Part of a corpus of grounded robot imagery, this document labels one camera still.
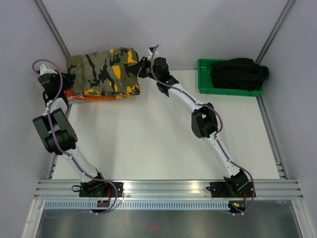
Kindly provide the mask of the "black trousers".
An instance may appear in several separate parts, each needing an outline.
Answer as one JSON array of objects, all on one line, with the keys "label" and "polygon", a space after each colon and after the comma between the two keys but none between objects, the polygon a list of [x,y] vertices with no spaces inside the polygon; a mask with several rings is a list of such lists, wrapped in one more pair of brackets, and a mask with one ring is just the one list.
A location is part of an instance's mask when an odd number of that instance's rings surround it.
[{"label": "black trousers", "polygon": [[214,88],[259,91],[269,78],[269,68],[249,58],[236,58],[211,63]]}]

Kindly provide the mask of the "camouflage yellow green trousers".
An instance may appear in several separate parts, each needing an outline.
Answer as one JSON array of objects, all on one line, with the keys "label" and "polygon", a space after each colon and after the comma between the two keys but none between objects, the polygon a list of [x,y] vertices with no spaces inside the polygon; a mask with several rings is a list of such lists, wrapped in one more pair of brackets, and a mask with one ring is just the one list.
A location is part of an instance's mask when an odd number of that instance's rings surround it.
[{"label": "camouflage yellow green trousers", "polygon": [[67,73],[75,75],[69,92],[74,97],[126,98],[140,94],[136,75],[128,68],[139,62],[133,48],[70,56],[66,59]]}]

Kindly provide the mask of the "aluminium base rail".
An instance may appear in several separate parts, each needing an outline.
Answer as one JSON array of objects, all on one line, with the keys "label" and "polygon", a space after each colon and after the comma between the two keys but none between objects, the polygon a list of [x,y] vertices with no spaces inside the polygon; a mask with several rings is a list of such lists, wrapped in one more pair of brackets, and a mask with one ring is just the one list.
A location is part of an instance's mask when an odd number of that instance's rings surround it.
[{"label": "aluminium base rail", "polygon": [[[122,198],[129,200],[238,200],[243,199],[243,192],[238,196],[222,195],[214,197],[219,191],[212,183],[221,180],[121,180]],[[77,199],[79,193],[72,191],[73,185],[80,185],[80,180],[44,179],[38,181],[34,198],[36,199]],[[250,188],[247,199],[256,194],[256,200],[302,200],[304,198],[299,183],[289,179],[257,179],[254,188]]]}]

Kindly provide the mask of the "left corner aluminium post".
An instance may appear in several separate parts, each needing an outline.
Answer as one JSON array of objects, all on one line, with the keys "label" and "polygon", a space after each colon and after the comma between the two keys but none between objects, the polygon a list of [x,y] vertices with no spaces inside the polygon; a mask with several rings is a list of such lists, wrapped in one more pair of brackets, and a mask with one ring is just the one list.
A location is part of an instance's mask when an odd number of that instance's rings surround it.
[{"label": "left corner aluminium post", "polygon": [[46,8],[44,2],[42,0],[33,0],[33,3],[35,4],[37,10],[39,11],[42,19],[46,23],[49,31],[53,35],[53,38],[55,39],[56,43],[58,44],[59,48],[62,51],[62,54],[65,58],[71,56],[61,34],[59,33],[59,30],[57,29],[48,9]]}]

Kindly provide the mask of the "corner aluminium post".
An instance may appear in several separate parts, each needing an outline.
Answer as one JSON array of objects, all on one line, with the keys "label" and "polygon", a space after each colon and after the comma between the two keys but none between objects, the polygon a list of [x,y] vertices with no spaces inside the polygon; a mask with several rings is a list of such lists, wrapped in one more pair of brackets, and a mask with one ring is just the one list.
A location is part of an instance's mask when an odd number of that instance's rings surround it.
[{"label": "corner aluminium post", "polygon": [[265,55],[267,54],[270,46],[272,45],[275,37],[279,33],[280,29],[282,28],[283,23],[286,21],[289,13],[291,12],[292,8],[294,7],[296,0],[287,0],[286,4],[284,5],[282,11],[280,12],[277,20],[275,21],[262,49],[260,50],[256,62],[261,63]]},{"label": "corner aluminium post", "polygon": [[71,56],[61,34],[59,33],[59,30],[57,29],[48,9],[46,8],[44,2],[42,0],[33,0],[33,3],[35,4],[37,10],[39,11],[42,19],[46,23],[49,31],[53,35],[53,38],[55,39],[56,43],[58,44],[59,48],[62,51],[62,54],[65,58]]}]

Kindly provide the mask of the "orange folded trousers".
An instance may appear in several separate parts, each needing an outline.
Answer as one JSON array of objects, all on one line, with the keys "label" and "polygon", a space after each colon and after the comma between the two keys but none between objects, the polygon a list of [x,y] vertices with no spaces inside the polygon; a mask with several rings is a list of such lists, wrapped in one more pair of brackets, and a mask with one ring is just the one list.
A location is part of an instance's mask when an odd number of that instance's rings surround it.
[{"label": "orange folded trousers", "polygon": [[104,97],[104,96],[89,96],[89,95],[73,95],[67,96],[67,99],[71,103],[91,103],[91,102],[105,102],[105,101],[115,101],[114,97]]}]

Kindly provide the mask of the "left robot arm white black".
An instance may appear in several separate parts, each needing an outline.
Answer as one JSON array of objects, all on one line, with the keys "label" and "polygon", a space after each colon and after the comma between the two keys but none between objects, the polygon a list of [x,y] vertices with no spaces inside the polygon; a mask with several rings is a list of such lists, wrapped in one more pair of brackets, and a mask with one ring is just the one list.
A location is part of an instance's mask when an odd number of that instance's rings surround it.
[{"label": "left robot arm white black", "polygon": [[33,125],[49,153],[60,155],[79,175],[81,183],[77,190],[81,197],[102,197],[108,185],[101,173],[86,159],[77,144],[77,135],[66,112],[68,100],[60,85],[60,75],[54,70],[44,70],[38,81],[44,88],[45,112],[33,119]]}]

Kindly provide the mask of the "right corner aluminium post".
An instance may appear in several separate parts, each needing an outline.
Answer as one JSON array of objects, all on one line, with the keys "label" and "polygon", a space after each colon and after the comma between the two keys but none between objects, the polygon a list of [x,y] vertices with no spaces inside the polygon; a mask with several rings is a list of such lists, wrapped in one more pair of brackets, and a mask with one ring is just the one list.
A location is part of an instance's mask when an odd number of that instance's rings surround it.
[{"label": "right corner aluminium post", "polygon": [[289,13],[291,12],[292,8],[294,7],[296,0],[287,0],[286,4],[284,5],[282,11],[280,12],[277,20],[275,21],[262,49],[260,50],[256,62],[261,63],[265,55],[267,54],[270,46],[272,45],[275,37],[279,33],[280,29],[282,28],[283,23],[286,21]]}]

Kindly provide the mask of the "green plastic tray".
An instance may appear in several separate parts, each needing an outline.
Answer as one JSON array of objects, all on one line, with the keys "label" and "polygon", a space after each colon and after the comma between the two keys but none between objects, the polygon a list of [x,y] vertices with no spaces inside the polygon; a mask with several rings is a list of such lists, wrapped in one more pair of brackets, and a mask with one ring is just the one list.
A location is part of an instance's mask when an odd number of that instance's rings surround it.
[{"label": "green plastic tray", "polygon": [[229,95],[229,96],[245,96],[257,97],[264,92],[262,86],[258,90],[238,90],[238,89],[223,89],[215,88],[212,83],[211,69],[212,64],[216,62],[225,61],[224,59],[198,59],[198,90],[200,94],[215,94],[215,95]]}]

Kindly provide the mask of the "red white folded trousers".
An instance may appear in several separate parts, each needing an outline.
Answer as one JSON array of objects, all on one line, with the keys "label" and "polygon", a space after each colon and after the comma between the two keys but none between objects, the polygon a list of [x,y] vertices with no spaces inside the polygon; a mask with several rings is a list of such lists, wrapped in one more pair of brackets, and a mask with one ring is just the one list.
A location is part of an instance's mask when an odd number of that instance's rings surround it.
[{"label": "red white folded trousers", "polygon": [[66,95],[66,97],[67,97],[68,100],[73,100],[74,94],[73,94],[73,92],[72,92],[71,89],[65,90],[64,93],[65,93],[65,95]]}]

